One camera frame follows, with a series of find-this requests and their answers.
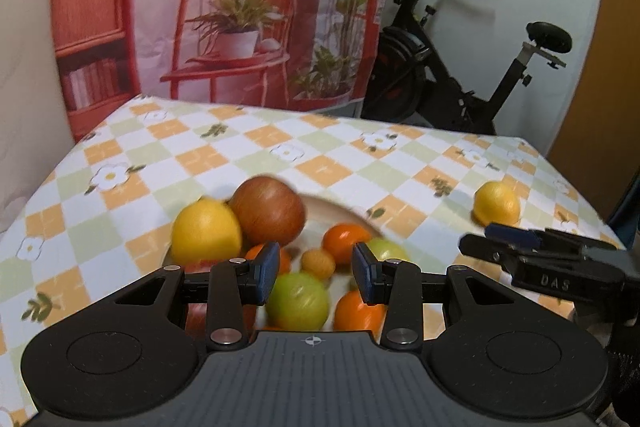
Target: wooden door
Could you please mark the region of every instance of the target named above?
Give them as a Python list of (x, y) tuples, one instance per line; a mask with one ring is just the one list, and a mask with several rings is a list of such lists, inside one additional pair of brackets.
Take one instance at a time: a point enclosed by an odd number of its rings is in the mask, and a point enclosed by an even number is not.
[(640, 0), (601, 0), (549, 161), (607, 219), (640, 166)]

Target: exercise bike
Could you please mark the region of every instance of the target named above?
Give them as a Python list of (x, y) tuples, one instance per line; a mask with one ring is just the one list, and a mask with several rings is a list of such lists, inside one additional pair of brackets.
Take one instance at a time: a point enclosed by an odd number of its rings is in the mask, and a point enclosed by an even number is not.
[[(465, 91), (449, 74), (424, 31), (424, 25), (436, 9), (427, 6), (426, 14), (418, 21), (414, 15), (417, 2), (394, 0), (399, 10), (392, 25), (380, 34), (378, 56), (363, 104), (363, 118), (401, 123), (417, 113), (438, 129), (495, 135), (495, 115), (513, 88), (521, 80), (524, 86), (532, 80), (525, 71), (533, 55), (545, 58), (554, 69), (566, 67), (560, 58), (549, 52), (570, 52), (571, 35), (547, 22), (529, 23), (526, 30), (531, 42), (522, 43), (520, 53), (491, 98), (482, 100), (473, 91)], [(431, 71), (434, 81), (427, 78), (426, 68)]]

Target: blue gripper pad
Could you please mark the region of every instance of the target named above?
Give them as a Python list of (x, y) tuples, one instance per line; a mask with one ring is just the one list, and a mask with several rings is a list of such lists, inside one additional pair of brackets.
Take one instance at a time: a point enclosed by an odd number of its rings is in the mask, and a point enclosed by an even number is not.
[(505, 225), (498, 225), (498, 223), (488, 224), (484, 229), (484, 237), (524, 250), (539, 250), (542, 246), (540, 238), (532, 230), (506, 227)]
[(273, 284), (276, 282), (278, 270), (280, 270), (280, 245), (267, 243), (255, 257), (255, 279), (257, 282), (258, 305), (267, 302)]
[(373, 302), (373, 281), (371, 280), (372, 267), (369, 265), (359, 247), (353, 248), (351, 256), (351, 270), (353, 278), (356, 280), (360, 296), (364, 303)]

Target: green apple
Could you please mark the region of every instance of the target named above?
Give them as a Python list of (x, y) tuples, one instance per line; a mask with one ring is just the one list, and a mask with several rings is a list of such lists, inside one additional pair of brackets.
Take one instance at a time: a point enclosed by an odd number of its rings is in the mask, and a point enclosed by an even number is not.
[(269, 324), (285, 331), (319, 331), (329, 317), (331, 302), (324, 284), (305, 273), (279, 275), (269, 295)]
[(389, 241), (384, 237), (374, 237), (365, 243), (376, 259), (386, 261), (387, 259), (400, 259), (400, 261), (409, 261), (409, 256), (397, 243)]

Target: flower pattern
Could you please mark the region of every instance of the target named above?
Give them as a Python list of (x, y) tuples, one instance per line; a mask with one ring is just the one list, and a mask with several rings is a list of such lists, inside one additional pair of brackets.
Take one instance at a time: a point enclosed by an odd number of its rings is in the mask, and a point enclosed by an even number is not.
[(518, 152), (508, 152), (507, 158), (510, 159), (511, 161), (516, 161), (520, 163), (525, 162), (527, 160), (522, 154), (518, 154)]
[(38, 292), (35, 299), (29, 299), (27, 302), (27, 309), (21, 319), (25, 321), (30, 318), (31, 322), (43, 322), (53, 309), (59, 310), (60, 306), (55, 304), (46, 293)]
[(367, 210), (367, 217), (369, 217), (370, 219), (378, 219), (379, 217), (382, 217), (385, 215), (386, 209), (382, 208), (381, 206), (378, 208), (370, 208), (369, 210)]
[(566, 183), (564, 183), (562, 180), (554, 180), (554, 187), (561, 194), (568, 194), (570, 192), (569, 187), (567, 187)]
[(25, 237), (15, 256), (22, 261), (35, 261), (40, 257), (44, 239), (41, 237)]
[(166, 119), (166, 115), (167, 115), (166, 111), (159, 109), (156, 111), (145, 113), (142, 116), (142, 121), (144, 123), (158, 123), (158, 122), (164, 121)]
[(434, 196), (436, 196), (436, 198), (449, 196), (453, 192), (453, 187), (449, 184), (449, 182), (443, 180), (442, 178), (434, 178), (433, 180), (431, 180), (429, 185), (431, 186), (431, 188), (433, 188)]
[(573, 221), (561, 221), (560, 230), (562, 230), (563, 232), (575, 233), (577, 235), (580, 235), (578, 225), (576, 225)]
[(485, 168), (489, 166), (489, 161), (484, 156), (482, 156), (481, 153), (479, 153), (478, 151), (463, 150), (462, 157), (466, 161), (471, 162), (477, 165), (478, 167)]
[(372, 152), (380, 149), (382, 151), (388, 151), (396, 146), (397, 134), (386, 134), (384, 132), (374, 132), (362, 135), (362, 141), (365, 145), (368, 145)]
[(305, 155), (305, 152), (302, 149), (293, 147), (292, 145), (280, 144), (271, 149), (271, 154), (277, 156), (277, 158), (280, 158), (281, 160), (292, 163), (302, 158), (302, 156)]
[(136, 165), (129, 167), (124, 163), (117, 165), (103, 165), (94, 174), (84, 195), (90, 194), (96, 188), (104, 192), (125, 184), (129, 180), (129, 176), (134, 172), (142, 171), (145, 165)]
[(208, 138), (210, 136), (212, 137), (218, 137), (221, 134), (225, 134), (226, 131), (229, 129), (228, 126), (224, 125), (223, 123), (215, 123), (213, 124), (211, 127), (209, 127), (206, 132), (202, 133), (200, 135), (201, 138)]

